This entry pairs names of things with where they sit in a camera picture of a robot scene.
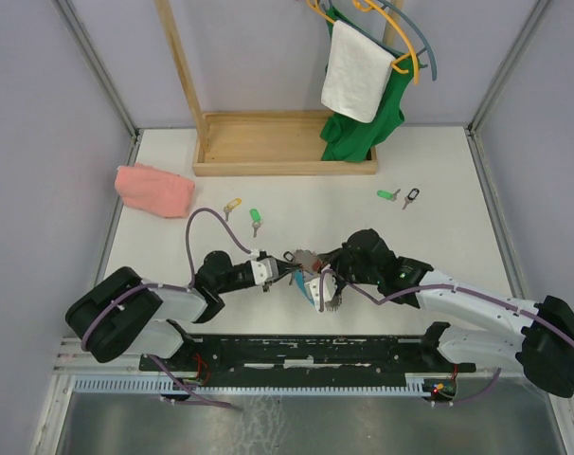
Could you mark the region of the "metal keyring band blue handle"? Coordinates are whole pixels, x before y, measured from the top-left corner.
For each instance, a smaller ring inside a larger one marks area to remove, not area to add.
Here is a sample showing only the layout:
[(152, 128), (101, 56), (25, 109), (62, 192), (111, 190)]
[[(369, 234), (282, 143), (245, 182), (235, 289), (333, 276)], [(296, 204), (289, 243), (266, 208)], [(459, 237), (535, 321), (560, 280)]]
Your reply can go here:
[(341, 293), (338, 291), (336, 278), (330, 271), (315, 274), (297, 271), (294, 283), (304, 299), (318, 313), (335, 311), (341, 305)]

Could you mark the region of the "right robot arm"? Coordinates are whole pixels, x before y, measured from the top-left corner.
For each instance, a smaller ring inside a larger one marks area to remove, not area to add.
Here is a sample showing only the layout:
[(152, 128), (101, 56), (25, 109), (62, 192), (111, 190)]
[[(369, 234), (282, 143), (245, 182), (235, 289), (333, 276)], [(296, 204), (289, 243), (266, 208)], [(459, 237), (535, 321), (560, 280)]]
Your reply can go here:
[(382, 294), (371, 302), (409, 305), (469, 323), (463, 329), (437, 322), (418, 349), (420, 363), (439, 371), (445, 365), (474, 363), (521, 372), (533, 385), (558, 397), (574, 394), (574, 312), (562, 299), (541, 301), (499, 297), (470, 287), (411, 258), (397, 256), (373, 229), (359, 230), (323, 256), (310, 286), (317, 311), (349, 286), (374, 285)]

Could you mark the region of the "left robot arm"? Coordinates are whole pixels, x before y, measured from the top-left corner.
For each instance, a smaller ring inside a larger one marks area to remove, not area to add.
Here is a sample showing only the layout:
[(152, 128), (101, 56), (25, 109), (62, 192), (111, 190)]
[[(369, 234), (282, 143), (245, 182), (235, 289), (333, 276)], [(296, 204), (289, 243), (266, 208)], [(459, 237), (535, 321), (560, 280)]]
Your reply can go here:
[(252, 287), (268, 289), (300, 271), (294, 260), (260, 253), (233, 264), (221, 250), (208, 253), (191, 287), (150, 282), (122, 266), (73, 303), (65, 322), (81, 348), (99, 363), (124, 354), (156, 355), (172, 369), (185, 369), (193, 347), (174, 326), (211, 321), (224, 309), (222, 295)]

